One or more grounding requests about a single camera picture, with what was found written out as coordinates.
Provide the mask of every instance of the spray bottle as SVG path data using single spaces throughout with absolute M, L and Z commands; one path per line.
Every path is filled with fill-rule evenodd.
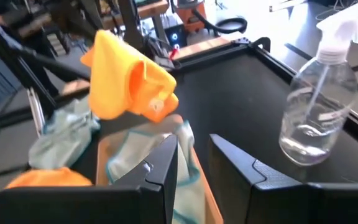
M 317 56 L 291 83 L 279 144 L 299 166 L 329 157 L 357 94 L 356 76 L 346 61 L 351 41 L 358 44 L 358 4 L 317 24 L 323 38 Z

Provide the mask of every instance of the black cable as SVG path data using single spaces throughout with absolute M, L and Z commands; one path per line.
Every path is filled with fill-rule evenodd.
M 206 20 L 203 15 L 201 15 L 197 9 L 192 9 L 191 12 L 193 13 L 193 15 L 195 17 L 197 17 L 197 19 L 199 19 L 204 25 L 205 28 L 207 29 L 211 29 L 214 31 L 215 36 L 218 36 L 218 32 L 222 33 L 222 34 L 231 34 L 233 32 L 240 32 L 240 33 L 244 33 L 247 30 L 247 25 L 248 22 L 244 19 L 244 18 L 230 18 L 230 19 L 224 19 L 220 22 L 218 22 L 216 25 L 208 22 L 208 20 Z M 238 28 L 234 28 L 234 29 L 225 29 L 219 26 L 223 26 L 224 24 L 228 24 L 230 22 L 235 22 L 235 23 L 239 23 L 240 27 Z

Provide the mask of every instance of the orange microfiber cloth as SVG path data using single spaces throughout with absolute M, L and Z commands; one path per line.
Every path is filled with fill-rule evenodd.
M 175 79 L 108 30 L 99 30 L 81 62 L 91 67 L 89 107 L 101 119 L 130 111 L 159 122 L 178 106 Z
M 91 181 L 81 174 L 62 167 L 57 170 L 30 170 L 16 177 L 6 188 L 90 186 Z

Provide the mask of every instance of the light blue cloth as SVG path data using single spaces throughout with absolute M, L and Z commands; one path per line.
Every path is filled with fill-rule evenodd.
M 178 177 L 172 223 L 204 224 L 205 195 L 200 171 L 191 156 L 194 136 L 185 121 L 173 132 L 178 136 Z M 120 179 L 143 161 L 170 133 L 153 134 L 129 130 L 123 144 L 106 164 L 110 183 Z
M 98 118 L 90 111 L 88 97 L 71 102 L 55 111 L 45 124 L 42 135 L 30 148 L 30 166 L 38 169 L 70 167 L 99 128 Z

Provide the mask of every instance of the black bracket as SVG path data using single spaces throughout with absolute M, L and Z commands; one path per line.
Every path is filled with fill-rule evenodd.
M 270 38 L 268 37 L 261 37 L 250 44 L 251 47 L 258 47 L 262 44 L 262 49 L 266 50 L 267 52 L 270 52 L 270 46 L 271 46 Z

